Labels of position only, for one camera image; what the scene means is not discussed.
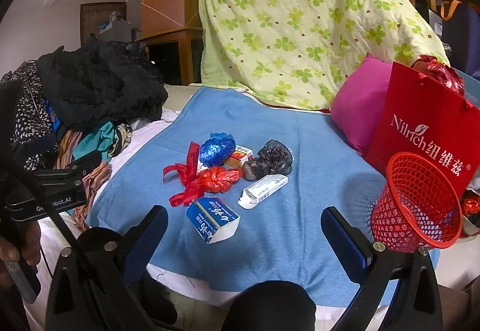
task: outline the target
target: human hand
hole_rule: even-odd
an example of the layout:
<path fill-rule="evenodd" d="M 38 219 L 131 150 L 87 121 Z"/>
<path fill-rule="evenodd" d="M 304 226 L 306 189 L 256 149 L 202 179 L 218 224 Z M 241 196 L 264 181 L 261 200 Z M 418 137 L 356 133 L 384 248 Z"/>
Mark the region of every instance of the human hand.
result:
<path fill-rule="evenodd" d="M 40 263 L 40 226 L 37 221 L 29 221 L 19 225 L 19 230 L 24 242 L 22 257 L 30 266 L 36 266 Z M 0 237 L 0 259 L 2 260 L 0 261 L 0 288 L 8 289 L 14 283 L 3 261 L 18 262 L 20 254 L 15 246 L 4 237 Z"/>

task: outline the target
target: brown curtain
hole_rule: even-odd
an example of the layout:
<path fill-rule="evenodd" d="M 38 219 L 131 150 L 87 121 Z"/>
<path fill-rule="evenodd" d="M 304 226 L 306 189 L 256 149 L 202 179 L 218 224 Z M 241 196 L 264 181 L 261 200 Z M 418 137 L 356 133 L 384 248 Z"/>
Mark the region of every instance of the brown curtain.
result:
<path fill-rule="evenodd" d="M 87 3 L 80 5 L 80 44 L 93 33 L 98 38 L 98 24 L 110 20 L 110 14 L 116 11 L 117 16 L 127 19 L 125 3 Z"/>

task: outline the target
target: clothes pile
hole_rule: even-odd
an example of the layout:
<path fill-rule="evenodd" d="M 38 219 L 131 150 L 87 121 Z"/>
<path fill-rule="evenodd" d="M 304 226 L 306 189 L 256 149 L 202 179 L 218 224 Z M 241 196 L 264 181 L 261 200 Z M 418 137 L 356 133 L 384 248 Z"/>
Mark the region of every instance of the clothes pile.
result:
<path fill-rule="evenodd" d="M 2 82 L 22 81 L 11 141 L 27 143 L 27 170 L 64 169 L 99 150 L 102 163 L 83 180 L 92 203 L 133 129 L 162 117 L 168 94 L 145 48 L 90 37 L 74 52 L 61 46 L 3 76 Z M 81 209 L 75 220 L 85 229 L 89 205 Z"/>

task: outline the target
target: blue gripper pad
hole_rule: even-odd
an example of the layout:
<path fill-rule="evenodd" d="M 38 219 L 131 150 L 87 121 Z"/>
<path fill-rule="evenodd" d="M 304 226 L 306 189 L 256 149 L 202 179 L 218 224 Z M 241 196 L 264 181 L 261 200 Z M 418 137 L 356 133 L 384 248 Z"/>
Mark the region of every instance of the blue gripper pad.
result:
<path fill-rule="evenodd" d="M 358 228 L 347 223 L 333 206 L 323 210 L 320 223 L 323 234 L 350 281 L 362 285 L 373 261 L 367 238 Z"/>
<path fill-rule="evenodd" d="M 140 225 L 130 228 L 125 234 L 116 254 L 116 261 L 126 286 L 140 280 L 168 224 L 167 210 L 163 206 L 155 205 Z"/>

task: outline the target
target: crumpled blue plastic bag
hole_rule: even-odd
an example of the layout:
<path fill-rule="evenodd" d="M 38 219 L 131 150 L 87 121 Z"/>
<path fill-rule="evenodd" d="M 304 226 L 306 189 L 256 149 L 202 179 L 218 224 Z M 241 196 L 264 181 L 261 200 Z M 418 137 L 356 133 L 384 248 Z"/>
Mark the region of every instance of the crumpled blue plastic bag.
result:
<path fill-rule="evenodd" d="M 198 159 L 208 168 L 220 166 L 235 151 L 235 147 L 235 139 L 231 134 L 210 133 L 210 139 L 200 146 Z"/>

